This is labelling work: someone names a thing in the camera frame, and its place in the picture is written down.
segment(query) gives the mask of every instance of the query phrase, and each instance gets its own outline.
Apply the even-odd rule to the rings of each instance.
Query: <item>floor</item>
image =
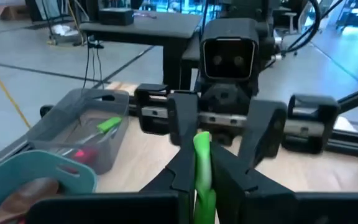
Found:
[[[0,77],[30,124],[35,124],[40,119],[40,106],[55,104],[70,90],[82,87],[86,48],[51,47],[46,44],[46,29],[25,29],[28,26],[31,23],[26,21],[0,21]],[[104,46],[99,56],[105,84],[162,82],[161,47],[114,42]],[[89,65],[86,82],[89,88],[100,79],[97,58],[95,69],[93,77],[92,65]],[[196,73],[193,70],[192,85]],[[358,32],[324,31],[299,51],[298,56],[289,55],[261,73],[259,83],[259,98],[282,101],[288,101],[294,93],[339,99],[357,91]],[[358,109],[346,113],[345,117],[358,130]],[[26,131],[25,124],[0,89],[0,150]]]

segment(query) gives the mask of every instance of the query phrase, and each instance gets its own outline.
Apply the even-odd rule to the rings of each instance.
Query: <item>wooden spoon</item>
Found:
[[[28,182],[10,194],[0,206],[0,224],[18,219],[25,215],[39,200],[57,194],[59,182],[43,177]]]

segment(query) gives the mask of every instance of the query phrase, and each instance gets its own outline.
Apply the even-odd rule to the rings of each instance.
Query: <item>teal basket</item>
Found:
[[[92,193],[97,184],[94,171],[83,164],[47,151],[23,152],[0,164],[0,205],[20,186],[41,177],[57,179],[65,195]]]

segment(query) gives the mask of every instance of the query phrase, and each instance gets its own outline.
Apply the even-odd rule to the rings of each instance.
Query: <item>plastic storage bin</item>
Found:
[[[27,133],[27,140],[36,149],[74,159],[104,174],[111,170],[128,127],[128,104],[125,91],[72,90]],[[98,134],[97,125],[112,117],[121,122],[106,134]]]
[[[57,179],[63,194],[89,194],[97,184],[94,171],[83,164],[46,151],[23,152],[0,164],[0,204],[23,184],[41,177]]]

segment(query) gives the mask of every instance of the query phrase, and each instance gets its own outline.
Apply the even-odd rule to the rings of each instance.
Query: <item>green object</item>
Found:
[[[111,128],[115,127],[115,125],[119,124],[120,122],[120,117],[113,117],[99,124],[98,129],[101,133],[106,134],[108,131],[110,131]]]
[[[211,151],[209,132],[202,132],[193,138],[196,151],[196,207],[195,224],[215,223],[216,194],[212,189]]]
[[[86,165],[47,151],[22,152],[0,164],[0,205],[20,186],[41,177],[57,179],[64,194],[89,194],[97,184],[96,174]]]

